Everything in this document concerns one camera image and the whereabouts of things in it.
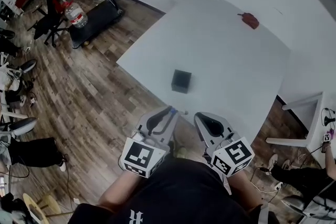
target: hand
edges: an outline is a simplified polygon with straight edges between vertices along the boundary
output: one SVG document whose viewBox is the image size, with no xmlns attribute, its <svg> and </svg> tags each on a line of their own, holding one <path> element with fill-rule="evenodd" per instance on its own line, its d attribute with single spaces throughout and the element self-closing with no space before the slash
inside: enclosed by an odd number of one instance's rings
<svg viewBox="0 0 336 224">
<path fill-rule="evenodd" d="M 330 147 L 330 142 L 323 142 L 321 152 L 325 153 L 328 147 Z"/>
</svg>

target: shoe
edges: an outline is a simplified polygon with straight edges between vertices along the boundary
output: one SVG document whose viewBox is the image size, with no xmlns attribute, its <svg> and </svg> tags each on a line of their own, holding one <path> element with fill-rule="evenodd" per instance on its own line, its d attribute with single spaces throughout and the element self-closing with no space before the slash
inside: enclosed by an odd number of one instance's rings
<svg viewBox="0 0 336 224">
<path fill-rule="evenodd" d="M 289 170 L 290 160 L 287 159 L 283 162 L 281 169 L 283 170 Z"/>
<path fill-rule="evenodd" d="M 21 98 L 20 98 L 20 106 L 23 107 L 25 102 L 27 100 L 27 97 L 25 95 L 21 95 Z"/>
<path fill-rule="evenodd" d="M 180 146 L 177 151 L 175 151 L 175 157 L 181 159 L 187 159 L 188 151 L 184 146 Z"/>
<path fill-rule="evenodd" d="M 267 174 L 267 175 L 270 175 L 270 174 L 271 174 L 271 170 L 272 170 L 273 167 L 274 167 L 275 165 L 277 165 L 277 164 L 278 164 L 278 154 L 274 154 L 274 155 L 271 157 L 271 159 L 269 159 L 269 161 L 268 161 L 268 167 L 267 167 L 268 172 L 266 172 L 266 174 Z"/>
<path fill-rule="evenodd" d="M 59 169 L 62 171 L 62 172 L 65 172 L 67 170 L 67 165 L 66 165 L 66 162 L 63 161 L 62 162 L 62 165 L 59 166 Z"/>
</svg>

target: floor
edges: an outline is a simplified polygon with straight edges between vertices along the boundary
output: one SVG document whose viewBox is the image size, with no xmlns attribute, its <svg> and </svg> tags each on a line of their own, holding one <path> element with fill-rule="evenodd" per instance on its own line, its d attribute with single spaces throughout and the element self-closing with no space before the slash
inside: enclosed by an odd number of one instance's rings
<svg viewBox="0 0 336 224">
<path fill-rule="evenodd" d="M 26 9 L 32 9 L 41 1 L 34 0 Z M 85 11 L 98 3 L 95 0 L 75 1 Z M 117 1 L 126 11 L 121 21 L 102 32 L 90 45 L 77 50 L 71 48 L 67 33 L 58 40 L 57 48 L 45 46 L 42 39 L 32 42 L 33 30 L 26 29 L 41 18 L 39 13 L 26 12 L 9 26 L 16 31 L 14 44 L 23 48 L 32 47 L 22 59 L 13 62 L 32 58 L 38 60 L 38 68 L 30 74 L 31 78 L 36 78 L 33 92 L 38 102 L 31 108 L 25 105 L 21 109 L 21 112 L 37 117 L 38 123 L 33 131 L 21 136 L 21 140 L 53 136 L 59 149 L 69 156 L 68 174 L 62 173 L 58 167 L 31 168 L 28 178 L 12 178 L 11 190 L 16 197 L 28 193 L 38 200 L 56 187 L 52 195 L 61 204 L 63 212 L 76 206 L 70 203 L 69 196 L 78 198 L 80 202 L 95 204 L 121 173 L 118 158 L 125 139 L 130 136 L 140 116 L 162 105 L 116 64 L 117 59 L 162 14 L 131 0 Z M 289 158 L 300 164 L 305 157 L 298 160 L 298 156 L 307 153 L 306 150 L 298 152 L 297 148 L 269 145 L 265 138 L 303 138 L 305 133 L 306 130 L 275 100 L 252 144 L 256 157 L 246 169 L 248 176 L 252 176 L 256 167 L 267 166 L 273 153 L 279 154 L 280 161 Z M 193 126 L 179 120 L 176 136 L 188 149 L 190 159 L 203 162 L 204 146 Z M 19 164 L 12 168 L 12 175 L 23 176 L 26 173 L 26 168 Z M 253 183 L 263 191 L 273 191 L 277 182 L 257 170 Z M 275 194 L 262 193 L 262 196 L 265 201 L 270 201 Z M 280 223 L 293 223 L 300 218 L 281 202 L 281 198 L 292 194 L 297 192 L 287 186 L 270 204 Z M 66 223 L 67 219 L 52 218 L 51 223 Z"/>
</svg>

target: black pants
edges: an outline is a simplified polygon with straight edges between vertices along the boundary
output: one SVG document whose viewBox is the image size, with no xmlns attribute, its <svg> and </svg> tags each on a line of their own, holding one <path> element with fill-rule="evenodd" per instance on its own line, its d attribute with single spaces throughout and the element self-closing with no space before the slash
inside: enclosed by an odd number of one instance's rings
<svg viewBox="0 0 336 224">
<path fill-rule="evenodd" d="M 16 47 L 8 39 L 1 37 L 0 38 L 0 52 L 5 52 L 13 57 L 16 57 L 20 48 Z"/>
<path fill-rule="evenodd" d="M 327 175 L 325 169 L 303 168 L 283 170 L 276 165 L 271 170 L 272 177 L 289 184 L 303 194 L 304 199 L 310 200 L 319 194 L 333 180 Z"/>
<path fill-rule="evenodd" d="M 63 155 L 58 151 L 54 138 L 18 142 L 11 139 L 8 147 L 12 164 L 21 163 L 32 167 L 49 167 L 61 165 Z"/>
<path fill-rule="evenodd" d="M 21 92 L 23 86 L 23 82 L 22 79 L 20 79 L 20 84 L 19 84 L 19 88 L 16 91 L 7 91 L 6 92 L 6 102 L 7 104 L 9 103 L 13 103 L 13 102 L 18 102 L 21 100 L 21 96 L 19 96 L 19 93 Z"/>
</svg>

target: chair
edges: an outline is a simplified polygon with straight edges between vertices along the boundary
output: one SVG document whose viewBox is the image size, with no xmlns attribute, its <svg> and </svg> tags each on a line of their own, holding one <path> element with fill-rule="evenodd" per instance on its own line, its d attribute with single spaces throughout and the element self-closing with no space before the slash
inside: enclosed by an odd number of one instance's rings
<svg viewBox="0 0 336 224">
<path fill-rule="evenodd" d="M 34 11 L 39 11 L 44 17 L 36 21 L 33 26 L 31 26 L 29 30 L 32 28 L 35 29 L 35 34 L 34 34 L 34 40 L 38 39 L 42 35 L 48 34 L 50 31 L 47 39 L 44 41 L 45 45 L 48 45 L 48 40 L 51 38 L 51 44 L 53 47 L 55 47 L 55 35 L 58 35 L 58 32 L 67 30 L 67 28 L 59 28 L 61 23 L 63 23 L 66 19 L 63 17 L 62 12 L 58 8 L 58 11 L 55 8 L 55 5 L 57 3 L 54 3 L 54 0 L 47 0 L 47 7 L 48 7 L 48 14 L 46 14 L 40 6 L 38 6 Z"/>
<path fill-rule="evenodd" d="M 330 183 L 311 201 L 306 201 L 300 196 L 292 195 L 282 199 L 282 202 L 303 216 L 321 220 L 336 220 L 336 202 L 324 197 L 330 187 L 335 187 L 334 184 L 335 181 Z"/>
</svg>

